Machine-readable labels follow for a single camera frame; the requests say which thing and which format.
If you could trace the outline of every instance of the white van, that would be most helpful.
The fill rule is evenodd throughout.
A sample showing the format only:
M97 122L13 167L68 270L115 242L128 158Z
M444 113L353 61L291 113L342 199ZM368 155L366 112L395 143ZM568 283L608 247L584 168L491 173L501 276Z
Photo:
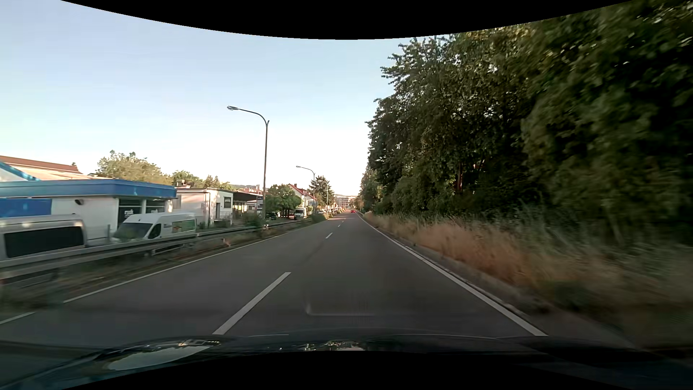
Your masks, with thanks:
M306 218L306 209L304 207L299 207L294 210L294 219Z
M85 248L82 219L71 215L0 218L0 261Z
M194 233L197 225L194 212L153 212L130 215L113 237L119 241L155 239Z

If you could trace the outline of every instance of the street lamp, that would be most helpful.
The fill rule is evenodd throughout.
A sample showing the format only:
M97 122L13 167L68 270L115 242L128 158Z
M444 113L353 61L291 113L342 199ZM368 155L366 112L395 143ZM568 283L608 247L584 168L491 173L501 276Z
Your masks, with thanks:
M299 165L297 165L296 168L303 168L303 169L307 169L307 170L313 172L312 169L310 169L310 168L305 168L305 167L301 167L301 166L299 166ZM313 172L313 181L315 181L315 172ZM316 213L316 210L315 210L315 207L313 207L313 214L315 214L315 213Z
M263 210L263 212L265 212L265 193L267 191L267 134L269 133L270 121L265 120L265 117L263 117L262 115L260 115L259 113L255 112L255 111L244 110L242 108L234 107L232 105L228 105L227 108L231 111L250 112L251 114L258 115L260 118L262 118L263 122L265 122L265 170L263 171L263 175L262 175L262 204L263 204L262 210ZM259 210L257 210L257 209L259 209L258 206L259 206L258 204L255 205L256 211L259 211Z

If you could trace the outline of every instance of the guardrail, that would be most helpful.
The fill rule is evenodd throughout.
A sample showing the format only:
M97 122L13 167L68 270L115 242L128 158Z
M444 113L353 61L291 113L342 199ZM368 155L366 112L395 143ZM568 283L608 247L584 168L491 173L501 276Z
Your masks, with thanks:
M291 223L301 223L305 221L289 221L272 223L266 225L282 226ZM256 226L245 226L242 228L217 229L210 232L194 232L179 237L165 237L157 239L148 239L142 241L123 242L120 244L108 244L102 246L93 246L90 248L74 249L72 251L60 251L56 253L47 253L43 255L29 255L17 257L15 259L3 260L0 262L0 280L15 278L17 276L28 275L37 272L50 271L51 269L59 269L65 266L90 262L94 260L106 259L122 255L130 255L133 253L153 251L161 248L169 248L190 244L193 242L201 242L208 239L214 239L217 236L227 235L235 232L248 232L253 230L262 230Z

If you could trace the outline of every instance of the white lane marking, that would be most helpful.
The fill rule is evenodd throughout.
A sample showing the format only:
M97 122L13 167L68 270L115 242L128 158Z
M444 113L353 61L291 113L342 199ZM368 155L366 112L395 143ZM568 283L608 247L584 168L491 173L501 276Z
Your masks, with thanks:
M304 226L303 228L298 228L298 229L296 229L296 230L301 230L301 229L307 228L308 226ZM63 303L72 302L73 300L78 300L78 299L80 299L80 298L88 297L88 296L90 296L90 295L94 295L94 294L100 293L100 292L102 292L102 291L106 291L106 290L112 289L112 288L114 288L114 287L126 285L127 283L134 282L135 280L140 280L140 279L148 278L148 277L150 277L150 276L157 275L158 273L162 273L162 272L170 271L170 270L172 270L172 269L176 269L176 268L178 268L178 267L180 267L180 266L185 266L185 265L188 265L188 264L192 264L192 263L194 263L194 262L199 262L200 260L209 259L210 257L223 255L224 253L233 252L233 251L236 251L236 250L238 250L238 249L245 248L245 247L247 247L247 246L251 246L251 245L255 245L255 244L260 244L261 242L265 242L265 241L267 241L267 240L271 240L271 239L274 239L274 238L277 238L277 237L281 237L281 236L283 236L283 235L287 235L287 234L289 234L289 233L293 233L293 232L295 232L296 230L291 230L290 232L282 233L282 234L280 234L280 235L277 235L277 236L274 236L274 237L270 237L270 238L264 239L264 240L262 240L262 241L253 242L253 243L248 244L248 245L239 246L238 248L229 249L228 251L223 251L223 252L221 252L221 253L216 253L215 255L205 256L205 257L202 257L202 258L200 258L200 259L193 260L193 261L191 261L191 262L187 262L187 263L183 263L183 264L178 264L177 266L172 266L171 268L162 269L162 270L160 270L160 271L156 271L156 272L153 272L153 273L149 273L149 274L147 274L147 275L140 276L140 277L135 278L135 279L126 280L125 282L120 282L120 283L118 283L118 284L115 284L115 285L112 285L112 286L108 286L108 287L104 287L104 288L102 288L102 289L98 289L98 290L96 290L96 291L92 291L92 292L89 292L89 293L86 293L86 294L82 294L82 295L76 296L76 297L74 297L74 298L66 299L66 300L64 300L64 301L62 301L62 302L63 302Z
M255 334L254 336L248 337L268 337L268 336L288 336L288 333L276 333L276 334Z
M521 326L523 329L525 329L525 330L528 331L529 333L532 333L534 336L547 336L546 333L542 332L541 330L539 330L537 327L535 327L535 326L532 325L531 323L526 322L524 319L520 318L519 316L517 316L516 314L514 314L514 313L511 312L510 310L506 309L505 307L499 305L499 304L498 304L497 302L495 302L493 299L490 299L488 296L485 296L484 294L480 293L480 292L477 291L477 289L475 289L474 287L472 287L472 286L466 284L465 282L462 282L460 279L457 279L455 276L449 274L448 272L446 272L445 270L441 269L441 268L438 267L437 265L435 265L435 264L433 264L432 262L429 262L428 260L424 259L424 258L421 257L418 253L412 251L411 249L407 248L406 246L404 246L404 245L398 243L397 241L391 239L391 238L388 237L385 233L383 233L383 232L379 231L378 229L374 228L373 226L371 226L371 224L368 223L368 222L366 222L366 220L363 219L361 216L359 216L359 218L361 218L361 220L363 221L363 223L365 223L365 224L367 224L368 226L370 226L371 228L373 228L373 230L375 230L376 232L382 234L383 237L385 237L385 238L387 238L388 240L394 242L395 244L397 244L397 246L399 246L400 248L404 249L405 251L411 253L411 254L414 255L417 259L419 259L419 260L423 261L424 263L426 263L427 265L431 266L434 270L436 270L436 271L442 273L446 278L452 280L452 281L455 282L457 285L459 285L459 286L462 287L463 289L469 291L470 293L472 293L472 295L474 295L475 297L479 298L480 300L483 300L486 304L488 304L488 305L491 306L492 308L498 310L501 314L503 314L504 316L508 317L508 318L511 319L513 322L517 323L519 326Z
M271 285L267 286L261 293L257 294L255 298L251 299L250 302L246 303L245 306L243 306L233 316L231 316L230 319L227 319L226 322L224 322L212 334L224 334L228 332L229 329L231 329L231 326L234 326L237 322L239 322L244 315L246 315L253 307L255 307L255 305L257 305L262 300L262 298L265 298L265 296L267 296L267 294L269 294L270 291L272 291L276 286L278 286L279 283L281 283L281 281L286 279L286 277L289 275L291 275L291 272L285 272L282 276L279 276L277 280L272 282Z
M2 320L2 321L0 321L0 325L2 325L2 324L4 324L4 323L8 323L8 322L10 322L10 321L18 320L18 319L20 319L20 318L22 318L22 317L30 316L31 314L34 314L34 313L36 313L36 312L26 312L26 313L24 313L24 314L20 314L20 315L18 315L18 316L14 316L14 317L11 317L11 318L6 319L6 320Z

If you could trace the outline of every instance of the delivery van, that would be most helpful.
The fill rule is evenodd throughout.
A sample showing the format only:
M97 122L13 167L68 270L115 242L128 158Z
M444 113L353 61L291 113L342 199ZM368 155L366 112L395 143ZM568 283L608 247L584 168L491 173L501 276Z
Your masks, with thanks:
M299 207L296 210L294 210L294 219L303 219L306 218L306 209L303 207Z
M153 212L130 215L113 237L119 241L190 235L197 229L194 212Z

